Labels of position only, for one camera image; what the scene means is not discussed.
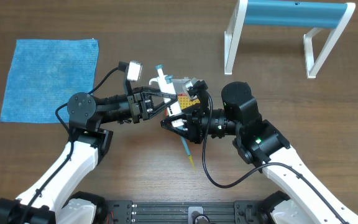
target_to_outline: black cable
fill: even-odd
[[[91,90],[88,94],[92,94],[93,92],[95,92],[106,80],[107,78],[109,78],[109,76],[115,72],[116,70],[118,70],[118,67],[112,69],[109,73],[107,73],[107,75],[100,81],[100,83],[93,88],[93,90]],[[59,173],[59,171],[66,165],[66,163],[71,160],[71,156],[73,155],[74,152],[74,144],[73,144],[73,136],[71,134],[70,129],[68,128],[68,126],[65,124],[65,122],[61,119],[61,117],[59,116],[59,111],[63,108],[67,106],[67,103],[59,106],[56,111],[55,111],[55,115],[57,117],[57,119],[59,120],[59,122],[63,125],[63,127],[66,129],[67,133],[68,133],[68,140],[71,143],[70,145],[70,152],[67,154],[66,159],[62,162],[62,164],[60,164],[59,167],[57,167],[57,169],[55,170],[55,172],[53,172],[53,174],[41,185],[41,187],[39,189],[37,189],[35,191],[35,195],[31,198],[30,202],[27,204],[27,207],[25,208],[23,215],[20,219],[20,224],[24,224],[24,220],[30,210],[31,205],[35,202],[35,200],[39,197],[39,195],[42,193],[42,191],[44,190],[44,188],[49,184],[49,182],[56,176],[56,174]]]
[[[203,161],[203,168],[205,171],[205,174],[207,176],[207,178],[209,179],[209,181],[211,181],[211,183],[219,188],[222,189],[228,189],[231,187],[236,186],[237,184],[240,184],[243,180],[245,180],[247,177],[249,177],[250,175],[252,175],[254,172],[257,172],[258,170],[262,170],[264,167],[268,167],[268,166],[282,166],[287,168],[288,170],[292,171],[299,179],[303,180],[305,182],[305,184],[307,186],[309,186],[312,191],[314,191],[316,193],[316,195],[324,202],[324,204],[327,205],[327,207],[330,209],[330,211],[332,211],[332,213],[337,217],[337,219],[339,219],[339,221],[342,224],[346,224],[348,222],[346,222],[339,214],[338,212],[332,207],[331,204],[329,204],[329,202],[321,195],[320,192],[318,192],[318,190],[302,175],[300,174],[298,171],[296,171],[295,169],[293,169],[292,167],[280,163],[280,162],[269,162],[267,164],[262,164],[261,166],[258,166],[256,168],[253,168],[252,170],[250,170],[248,173],[246,173],[245,175],[243,175],[240,179],[236,180],[235,182],[228,184],[228,185],[221,185],[218,184],[217,182],[215,182],[212,177],[209,175],[208,170],[206,168],[206,163],[205,163],[205,148],[206,148],[206,140],[207,140],[207,136],[208,136],[208,130],[209,130],[209,124],[211,122],[211,118],[212,118],[212,110],[213,110],[213,102],[212,102],[212,98],[211,95],[206,92],[206,94],[208,95],[208,101],[209,101],[209,118],[208,118],[208,123],[206,125],[206,132],[205,132],[205,137],[204,137],[204,143],[203,143],[203,154],[202,154],[202,161]]]

